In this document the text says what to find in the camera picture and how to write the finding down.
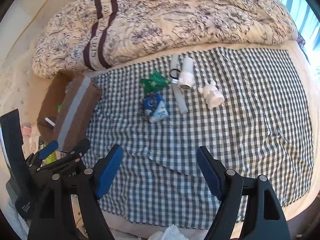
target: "white cloth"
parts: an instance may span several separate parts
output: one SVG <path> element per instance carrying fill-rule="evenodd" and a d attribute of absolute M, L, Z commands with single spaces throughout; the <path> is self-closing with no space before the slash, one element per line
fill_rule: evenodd
<path fill-rule="evenodd" d="M 179 229 L 175 225 L 169 226 L 165 232 L 155 232 L 148 240 L 189 240 L 183 234 L 180 233 Z"/>
<path fill-rule="evenodd" d="M 12 229 L 16 232 L 16 234 L 22 239 L 28 239 L 29 226 L 22 219 L 22 217 L 17 213 L 17 210 L 14 204 L 11 202 L 11 199 L 8 199 L 7 207 L 4 214 L 8 223 L 12 227 Z"/>

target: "white thermos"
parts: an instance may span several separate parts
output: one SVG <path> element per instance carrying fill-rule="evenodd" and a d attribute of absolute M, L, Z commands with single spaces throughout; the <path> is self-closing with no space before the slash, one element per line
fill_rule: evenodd
<path fill-rule="evenodd" d="M 179 74 L 178 87 L 183 90 L 189 90 L 195 83 L 196 79 L 193 74 L 193 59 L 185 57 L 183 59 L 182 70 Z"/>

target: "gray tape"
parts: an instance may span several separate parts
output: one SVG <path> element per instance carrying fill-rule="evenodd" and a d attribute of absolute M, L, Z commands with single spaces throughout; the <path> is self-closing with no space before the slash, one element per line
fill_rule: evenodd
<path fill-rule="evenodd" d="M 171 56 L 170 69 L 177 68 L 177 64 L 178 64 L 178 54 L 173 54 Z M 180 113 L 186 114 L 188 112 L 188 108 L 184 100 L 184 96 L 182 95 L 181 90 L 177 85 L 178 80 L 172 79 L 171 83 L 172 83 L 171 86 L 172 86 L 173 94 L 174 94 L 174 97 L 176 98 Z"/>
<path fill-rule="evenodd" d="M 68 110 L 68 113 L 63 121 L 61 130 L 59 132 L 59 136 L 57 139 L 57 141 L 59 143 L 58 151 L 61 151 L 64 146 L 66 136 L 70 130 L 72 121 L 73 121 L 75 114 L 76 114 L 76 111 L 80 105 L 80 102 L 81 102 L 84 94 L 86 93 L 86 91 L 89 87 L 90 82 L 91 82 L 90 78 L 84 77 L 82 84 L 79 87 L 78 92 L 75 95 L 75 98 L 73 98 L 73 100 L 72 100 L 72 103 L 71 103 L 69 110 Z"/>

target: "green packet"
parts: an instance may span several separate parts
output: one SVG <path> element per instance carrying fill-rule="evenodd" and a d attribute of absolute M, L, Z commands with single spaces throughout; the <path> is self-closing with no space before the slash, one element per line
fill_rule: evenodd
<path fill-rule="evenodd" d="M 56 152 L 51 153 L 46 159 L 46 164 L 53 163 L 57 160 Z"/>
<path fill-rule="evenodd" d="M 170 85 L 170 82 L 156 70 L 153 71 L 149 79 L 142 78 L 140 83 L 145 94 L 151 92 L 157 93 Z"/>

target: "white toy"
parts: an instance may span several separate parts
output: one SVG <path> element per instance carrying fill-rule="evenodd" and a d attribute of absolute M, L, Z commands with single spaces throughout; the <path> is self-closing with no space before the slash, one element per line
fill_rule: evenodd
<path fill-rule="evenodd" d="M 204 88 L 199 87 L 198 91 L 203 95 L 209 109 L 213 109 L 224 102 L 224 96 L 217 89 L 214 81 L 205 85 Z"/>

